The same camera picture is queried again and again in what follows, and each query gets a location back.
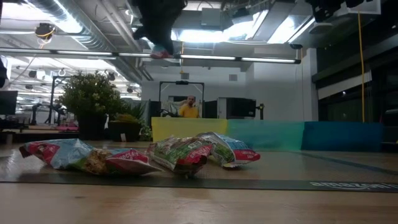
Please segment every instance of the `snack bag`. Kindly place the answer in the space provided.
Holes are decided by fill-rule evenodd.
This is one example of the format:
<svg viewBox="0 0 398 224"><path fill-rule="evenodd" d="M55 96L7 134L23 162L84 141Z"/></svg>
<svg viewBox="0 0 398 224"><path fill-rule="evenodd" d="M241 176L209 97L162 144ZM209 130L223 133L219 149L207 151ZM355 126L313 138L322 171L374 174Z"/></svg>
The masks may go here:
<svg viewBox="0 0 398 224"><path fill-rule="evenodd" d="M79 139L29 142L19 148L23 158L35 155L54 169L75 168L97 175L142 175L162 171L135 149L96 149Z"/></svg>
<svg viewBox="0 0 398 224"><path fill-rule="evenodd" d="M250 149L244 142L213 132L201 133L197 137L214 144L211 155L222 167L237 167L260 159L260 154Z"/></svg>
<svg viewBox="0 0 398 224"><path fill-rule="evenodd" d="M202 138L168 138L153 143L147 155L178 174L196 174L207 163L212 143Z"/></svg>

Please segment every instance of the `potted plant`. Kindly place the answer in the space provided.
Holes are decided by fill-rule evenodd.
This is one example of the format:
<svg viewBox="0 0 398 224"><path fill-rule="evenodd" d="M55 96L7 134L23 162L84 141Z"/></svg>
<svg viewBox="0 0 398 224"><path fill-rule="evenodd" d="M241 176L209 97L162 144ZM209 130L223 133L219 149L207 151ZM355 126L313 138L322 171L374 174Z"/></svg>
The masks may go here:
<svg viewBox="0 0 398 224"><path fill-rule="evenodd" d="M115 86L98 72L83 75L80 71L71 77L63 89L60 101L77 116L79 138L102 139L107 115L114 117L122 104Z"/></svg>
<svg viewBox="0 0 398 224"><path fill-rule="evenodd" d="M117 115L115 120L108 123L111 139L117 142L138 141L144 107L138 104L131 108L129 105L124 104L121 111L122 114Z"/></svg>

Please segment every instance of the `person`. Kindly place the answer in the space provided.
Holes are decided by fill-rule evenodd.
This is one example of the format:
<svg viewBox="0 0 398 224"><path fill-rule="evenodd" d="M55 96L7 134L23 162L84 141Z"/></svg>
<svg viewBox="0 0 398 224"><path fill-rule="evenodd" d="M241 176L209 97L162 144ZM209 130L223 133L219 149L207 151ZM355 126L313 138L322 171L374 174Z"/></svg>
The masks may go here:
<svg viewBox="0 0 398 224"><path fill-rule="evenodd" d="M199 118L199 110L193 106L194 103L195 97L188 96L187 103L181 106L180 111L178 112L179 115L183 118Z"/></svg>
<svg viewBox="0 0 398 224"><path fill-rule="evenodd" d="M187 6L187 0L131 0L141 13L142 27L133 34L139 40L147 37L155 47L152 58L169 58L174 54L172 26Z"/></svg>

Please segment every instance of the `computer monitor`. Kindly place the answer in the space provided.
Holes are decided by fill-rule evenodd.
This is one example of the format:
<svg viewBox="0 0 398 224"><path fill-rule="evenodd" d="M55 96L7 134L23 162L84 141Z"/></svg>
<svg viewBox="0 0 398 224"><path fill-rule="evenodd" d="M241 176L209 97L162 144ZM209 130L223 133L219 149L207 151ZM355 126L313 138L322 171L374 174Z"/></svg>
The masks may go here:
<svg viewBox="0 0 398 224"><path fill-rule="evenodd" d="M18 91L0 91L0 114L15 115Z"/></svg>

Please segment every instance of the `ductwork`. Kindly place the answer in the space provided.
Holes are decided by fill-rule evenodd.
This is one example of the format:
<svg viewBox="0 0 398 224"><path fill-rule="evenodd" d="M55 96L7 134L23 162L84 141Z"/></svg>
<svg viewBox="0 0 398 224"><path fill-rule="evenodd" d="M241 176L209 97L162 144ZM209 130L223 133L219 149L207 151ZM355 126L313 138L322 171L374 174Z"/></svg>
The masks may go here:
<svg viewBox="0 0 398 224"><path fill-rule="evenodd" d="M24 0L27 4L51 15L50 20L61 30L77 33L73 37L88 50L114 52L115 46L104 36L91 19L80 9L74 0ZM113 64L130 82L141 83L142 77L136 68L122 58L108 61Z"/></svg>

